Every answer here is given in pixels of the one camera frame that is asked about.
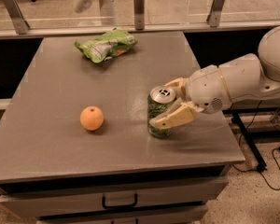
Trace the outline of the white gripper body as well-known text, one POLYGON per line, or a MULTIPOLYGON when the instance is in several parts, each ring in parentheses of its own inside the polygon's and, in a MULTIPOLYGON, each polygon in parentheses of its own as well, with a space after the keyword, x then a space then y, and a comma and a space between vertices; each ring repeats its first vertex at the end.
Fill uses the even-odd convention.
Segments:
POLYGON ((187 81, 187 96, 206 114, 231 106, 227 84, 220 69, 214 65, 195 71, 187 81))

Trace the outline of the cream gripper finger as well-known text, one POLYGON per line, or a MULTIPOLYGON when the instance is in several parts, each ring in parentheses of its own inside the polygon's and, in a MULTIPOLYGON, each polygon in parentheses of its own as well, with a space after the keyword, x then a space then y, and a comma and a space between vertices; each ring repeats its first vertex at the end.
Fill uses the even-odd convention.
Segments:
POLYGON ((177 78, 165 84, 166 87, 169 87, 175 91, 175 96, 177 98, 185 98, 187 96, 186 92, 186 85, 187 85, 186 78, 177 78))
POLYGON ((148 123, 157 129, 171 129, 194 121, 203 108, 193 102, 172 105, 167 111, 152 118, 148 123))

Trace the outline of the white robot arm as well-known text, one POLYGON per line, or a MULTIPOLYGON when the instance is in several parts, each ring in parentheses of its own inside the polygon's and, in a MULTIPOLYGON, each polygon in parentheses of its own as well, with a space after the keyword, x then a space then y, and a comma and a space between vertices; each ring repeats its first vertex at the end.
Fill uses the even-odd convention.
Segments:
POLYGON ((257 54, 206 66, 165 86, 175 91, 176 100, 149 121, 161 130, 187 124, 200 113, 213 114, 243 100, 280 98, 280 26, 264 35, 257 54))

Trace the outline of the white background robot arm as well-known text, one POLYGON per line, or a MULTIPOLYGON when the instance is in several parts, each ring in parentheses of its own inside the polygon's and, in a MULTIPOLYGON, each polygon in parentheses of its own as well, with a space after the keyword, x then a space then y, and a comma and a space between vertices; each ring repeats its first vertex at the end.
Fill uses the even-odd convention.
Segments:
POLYGON ((98 16, 102 25, 117 25, 116 0, 75 0, 73 9, 76 13, 84 13, 97 8, 98 16))

